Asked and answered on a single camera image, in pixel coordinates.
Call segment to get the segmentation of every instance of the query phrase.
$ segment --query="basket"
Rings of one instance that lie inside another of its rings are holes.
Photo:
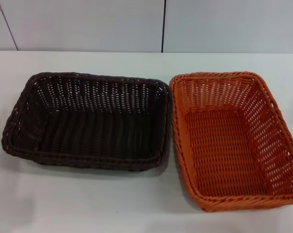
[[[293,204],[293,139],[261,77],[192,73],[170,87],[182,177],[203,210]]]
[[[44,165],[143,171],[167,159],[171,120],[161,81],[40,73],[8,118],[2,147]]]

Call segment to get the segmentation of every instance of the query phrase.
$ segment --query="dark brown basket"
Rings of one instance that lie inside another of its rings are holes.
[[[167,159],[171,119],[161,81],[40,73],[8,118],[2,147],[39,164],[142,171]]]

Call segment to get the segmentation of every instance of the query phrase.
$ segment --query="plastic rattan basket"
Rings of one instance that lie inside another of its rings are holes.
[[[193,73],[170,87],[183,180],[203,210],[293,204],[293,139],[261,77]]]
[[[8,118],[2,147],[45,165],[142,171],[167,159],[171,118],[161,81],[40,73]]]

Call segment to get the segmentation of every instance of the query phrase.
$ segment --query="wicker basket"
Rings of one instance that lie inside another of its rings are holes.
[[[293,204],[293,139],[261,77],[193,73],[170,87],[183,180],[203,210]]]
[[[8,118],[2,147],[39,164],[142,171],[167,159],[171,120],[161,81],[40,73]]]

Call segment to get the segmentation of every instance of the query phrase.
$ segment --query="rectangular basket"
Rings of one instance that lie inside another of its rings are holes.
[[[40,73],[8,118],[2,147],[39,164],[142,171],[167,159],[171,120],[161,81]]]
[[[170,87],[183,180],[203,210],[293,204],[293,139],[261,77],[192,73]]]

